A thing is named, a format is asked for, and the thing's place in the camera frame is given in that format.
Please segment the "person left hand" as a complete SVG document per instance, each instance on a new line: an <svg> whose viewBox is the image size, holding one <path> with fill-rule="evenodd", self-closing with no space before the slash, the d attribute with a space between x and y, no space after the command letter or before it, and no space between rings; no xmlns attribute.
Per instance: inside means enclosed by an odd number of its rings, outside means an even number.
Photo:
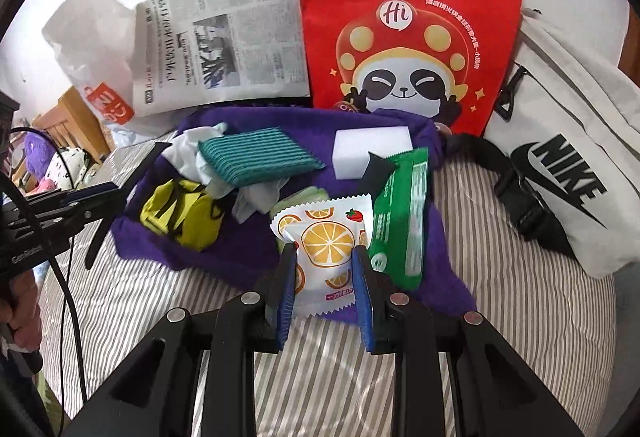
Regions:
<svg viewBox="0 0 640 437"><path fill-rule="evenodd" d="M23 272L10 283L14 306L1 301L1 322L14 331L14 343L29 353L39 349L42 339L39 291L32 269Z"/></svg>

